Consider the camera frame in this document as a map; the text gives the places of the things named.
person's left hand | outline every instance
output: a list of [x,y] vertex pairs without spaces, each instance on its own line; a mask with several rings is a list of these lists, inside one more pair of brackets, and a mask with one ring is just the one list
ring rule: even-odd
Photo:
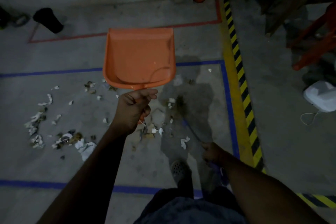
[[131,134],[137,128],[141,114],[147,117],[151,112],[149,102],[156,99],[155,89],[135,90],[120,96],[117,111],[111,126],[121,133]]

person's right hand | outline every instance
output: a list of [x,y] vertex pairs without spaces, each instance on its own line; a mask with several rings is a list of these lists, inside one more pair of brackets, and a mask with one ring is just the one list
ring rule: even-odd
[[213,162],[217,165],[220,165],[222,159],[227,154],[225,150],[215,143],[202,143],[202,147],[205,150],[203,153],[203,159],[206,162]]

person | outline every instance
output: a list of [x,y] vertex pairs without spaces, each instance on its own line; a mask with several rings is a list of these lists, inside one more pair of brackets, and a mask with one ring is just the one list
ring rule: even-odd
[[[148,116],[157,90],[144,89],[119,98],[114,120],[91,156],[60,192],[38,223],[104,223],[125,139]],[[157,192],[135,223],[327,223],[284,184],[247,166],[215,143],[205,143],[203,158],[221,166],[225,187],[194,200],[191,171],[175,161],[177,188]]]

dustpan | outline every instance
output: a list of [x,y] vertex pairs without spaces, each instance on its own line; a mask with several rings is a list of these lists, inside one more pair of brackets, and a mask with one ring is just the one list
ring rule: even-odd
[[157,87],[170,82],[175,73],[173,29],[108,30],[103,76],[111,86],[133,90]]

trash can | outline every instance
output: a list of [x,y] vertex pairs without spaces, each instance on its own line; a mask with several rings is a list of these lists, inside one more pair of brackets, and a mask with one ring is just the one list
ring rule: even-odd
[[42,8],[38,10],[34,14],[33,20],[41,23],[54,34],[61,32],[64,28],[61,22],[59,22],[58,19],[55,17],[51,8]]

